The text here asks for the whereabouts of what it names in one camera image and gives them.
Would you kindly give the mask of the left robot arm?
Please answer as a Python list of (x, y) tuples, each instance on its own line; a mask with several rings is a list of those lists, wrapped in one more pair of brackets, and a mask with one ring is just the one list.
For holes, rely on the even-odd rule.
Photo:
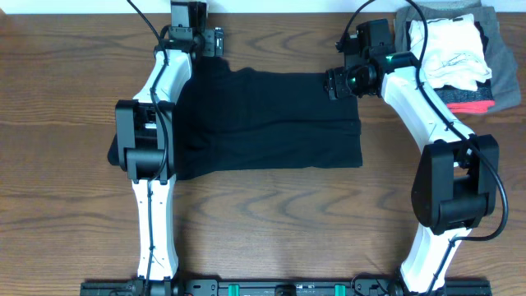
[(140, 235), (137, 275), (147, 282), (172, 280), (178, 271), (173, 237), (176, 103), (197, 59), (224, 53), (220, 27), (167, 26), (159, 39), (155, 65), (145, 85), (132, 99), (115, 106), (112, 145), (135, 194)]

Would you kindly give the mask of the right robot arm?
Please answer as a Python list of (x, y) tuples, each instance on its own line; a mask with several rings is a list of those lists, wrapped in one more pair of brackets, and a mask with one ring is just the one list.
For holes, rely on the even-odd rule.
[(473, 229), (490, 215), (500, 198), (503, 205), (497, 230), (477, 238), (499, 236), (509, 206), (498, 174), (499, 146), (491, 135), (478, 136), (461, 123), (429, 86), (413, 53), (358, 58), (352, 66), (325, 74), (330, 99), (376, 95), (402, 119), (421, 157), (411, 190), (418, 229), (388, 295), (482, 295), (482, 281), (448, 283), (445, 274), (463, 242), (472, 242)]

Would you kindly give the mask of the black t-shirt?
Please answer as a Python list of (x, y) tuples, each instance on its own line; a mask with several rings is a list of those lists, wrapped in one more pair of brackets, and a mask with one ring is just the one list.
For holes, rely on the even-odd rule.
[(322, 73), (230, 69), (204, 58), (174, 109), (178, 179), (243, 169), (362, 166), (355, 98), (330, 99)]

